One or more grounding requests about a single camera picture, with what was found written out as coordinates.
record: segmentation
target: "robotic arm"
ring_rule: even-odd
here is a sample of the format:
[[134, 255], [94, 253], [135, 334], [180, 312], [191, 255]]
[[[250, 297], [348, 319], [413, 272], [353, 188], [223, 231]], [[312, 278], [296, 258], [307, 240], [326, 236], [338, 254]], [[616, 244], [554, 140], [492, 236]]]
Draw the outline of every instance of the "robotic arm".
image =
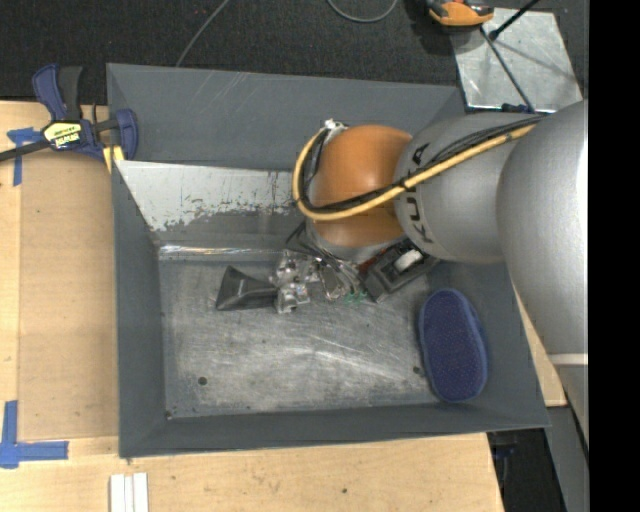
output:
[[313, 245], [340, 260], [387, 248], [398, 278], [434, 259], [505, 261], [588, 443], [587, 113], [466, 115], [413, 137], [329, 123], [293, 195]]

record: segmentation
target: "wooden board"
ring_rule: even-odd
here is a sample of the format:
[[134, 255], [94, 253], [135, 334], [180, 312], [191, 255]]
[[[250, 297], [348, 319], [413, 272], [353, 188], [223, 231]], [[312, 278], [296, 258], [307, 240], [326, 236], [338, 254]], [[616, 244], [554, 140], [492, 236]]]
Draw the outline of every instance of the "wooden board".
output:
[[150, 512], [502, 511], [486, 436], [119, 460], [115, 439], [0, 474], [3, 512], [108, 510], [115, 473], [146, 472]]
[[[99, 116], [104, 115], [101, 107]], [[0, 133], [39, 129], [48, 121], [38, 103], [3, 103]], [[13, 162], [2, 166], [5, 174], [12, 169]], [[20, 247], [21, 269], [18, 436], [115, 435], [113, 222], [106, 167], [81, 155], [43, 150], [23, 158], [23, 183], [15, 191], [22, 195], [21, 244], [13, 249]], [[17, 225], [7, 238], [14, 244]], [[3, 350], [3, 359], [14, 357], [11, 350]], [[15, 391], [2, 398], [15, 398]]]
[[[14, 147], [8, 127], [30, 121], [23, 109], [0, 116], [0, 151]], [[20, 188], [13, 186], [13, 161], [0, 162], [0, 390], [1, 399], [17, 398], [20, 269]]]

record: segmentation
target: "wire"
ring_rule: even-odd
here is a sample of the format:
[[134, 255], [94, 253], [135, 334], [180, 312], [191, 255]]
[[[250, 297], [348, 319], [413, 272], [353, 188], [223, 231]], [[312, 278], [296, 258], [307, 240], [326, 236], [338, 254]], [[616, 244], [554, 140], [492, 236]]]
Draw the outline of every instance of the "wire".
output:
[[194, 44], [196, 44], [196, 41], [198, 40], [198, 38], [202, 35], [202, 33], [205, 31], [205, 29], [209, 26], [209, 24], [213, 21], [213, 19], [220, 13], [220, 11], [222, 11], [222, 9], [224, 9], [224, 7], [229, 3], [229, 0], [224, 0], [219, 6], [218, 8], [213, 11], [213, 13], [211, 13], [211, 16], [209, 16], [207, 18], [207, 21], [205, 21], [203, 23], [203, 25], [200, 27], [200, 30], [198, 30], [198, 32], [196, 32], [196, 35], [193, 36], [193, 38], [191, 39], [191, 41], [189, 41], [189, 44], [187, 45], [187, 47], [184, 49], [184, 51], [182, 52], [182, 55], [180, 55], [180, 58], [178, 59], [178, 61], [176, 62], [175, 67], [179, 68], [182, 65], [182, 61], [184, 60], [184, 58], [187, 56], [187, 54], [189, 53], [189, 51], [191, 50], [191, 48], [193, 47]]
[[292, 195], [293, 200], [298, 205], [298, 209], [307, 217], [317, 221], [332, 221], [332, 220], [340, 220], [345, 219], [347, 217], [353, 217], [354, 215], [359, 215], [361, 213], [367, 212], [376, 206], [380, 206], [391, 199], [399, 196], [403, 192], [406, 192], [407, 189], [413, 188], [419, 183], [427, 181], [428, 179], [441, 174], [442, 172], [454, 167], [474, 156], [477, 156], [485, 151], [489, 151], [495, 147], [501, 146], [507, 142], [510, 142], [515, 139], [519, 139], [524, 137], [527, 133], [529, 133], [535, 127], [535, 124], [539, 121], [536, 119], [528, 126], [524, 126], [521, 128], [516, 128], [508, 133], [498, 135], [497, 137], [492, 137], [489, 140], [481, 142], [475, 146], [472, 146], [469, 149], [466, 149], [456, 155], [453, 155], [446, 160], [436, 163], [430, 167], [427, 167], [421, 170], [419, 173], [409, 176], [406, 179], [401, 180], [400, 183], [394, 184], [391, 188], [385, 187], [385, 192], [377, 195], [373, 199], [369, 199], [362, 204], [343, 209], [338, 211], [326, 211], [326, 207], [323, 209], [315, 208], [313, 205], [308, 203], [305, 198], [301, 195], [300, 190], [300, 174], [302, 172], [302, 167], [304, 161], [306, 159], [307, 153], [310, 148], [315, 143], [316, 139], [320, 137], [324, 131], [324, 128], [318, 131], [316, 135], [314, 135], [307, 143], [304, 148], [300, 152], [298, 159], [296, 160], [295, 167], [293, 169], [292, 175]]
[[487, 41], [487, 44], [489, 45], [489, 48], [491, 48], [491, 51], [493, 51], [494, 55], [498, 59], [498, 62], [500, 62], [500, 65], [502, 66], [502, 69], [504, 69], [504, 72], [509, 77], [509, 80], [511, 80], [511, 83], [513, 84], [513, 86], [518, 91], [518, 94], [524, 100], [525, 104], [527, 105], [527, 108], [533, 114], [536, 111], [536, 108], [533, 106], [533, 103], [531, 103], [531, 100], [527, 97], [527, 95], [524, 93], [524, 91], [522, 90], [522, 88], [518, 84], [518, 81], [516, 80], [516, 77], [513, 76], [513, 73], [511, 73], [511, 70], [509, 69], [509, 66], [507, 66], [507, 63], [502, 58], [502, 55], [500, 55], [500, 52], [498, 51], [496, 46], [493, 44], [493, 40], [484, 31], [484, 27], [480, 27], [480, 33], [482, 34], [482, 37], [484, 37], [485, 40]]
[[389, 16], [389, 14], [391, 14], [391, 11], [393, 11], [393, 9], [395, 9], [396, 5], [398, 5], [398, 0], [393, 0], [391, 2], [391, 6], [385, 11], [383, 12], [380, 16], [376, 16], [374, 18], [357, 18], [356, 16], [352, 16], [350, 14], [347, 14], [346, 12], [344, 12], [342, 9], [340, 9], [334, 2], [333, 0], [327, 0], [327, 3], [331, 6], [331, 8], [336, 11], [340, 16], [342, 16], [343, 18], [349, 20], [349, 21], [353, 21], [354, 23], [377, 23], [378, 21], [382, 21], [383, 19], [385, 19], [387, 16]]

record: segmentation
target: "metal sheet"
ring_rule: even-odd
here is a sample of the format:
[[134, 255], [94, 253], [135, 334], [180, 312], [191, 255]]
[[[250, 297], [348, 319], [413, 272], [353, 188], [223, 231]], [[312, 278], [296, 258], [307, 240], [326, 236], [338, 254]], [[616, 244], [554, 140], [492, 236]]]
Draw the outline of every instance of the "metal sheet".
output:
[[[515, 14], [495, 9], [487, 34]], [[522, 97], [479, 31], [451, 36], [467, 105], [500, 109]], [[539, 112], [555, 112], [582, 100], [571, 61], [552, 13], [529, 11], [494, 43], [521, 89]]]
[[[291, 314], [217, 311], [227, 266], [163, 261], [160, 286], [167, 408], [176, 417], [428, 404], [415, 319], [419, 279], [382, 304], [330, 303], [318, 287]], [[274, 266], [238, 264], [266, 280]]]

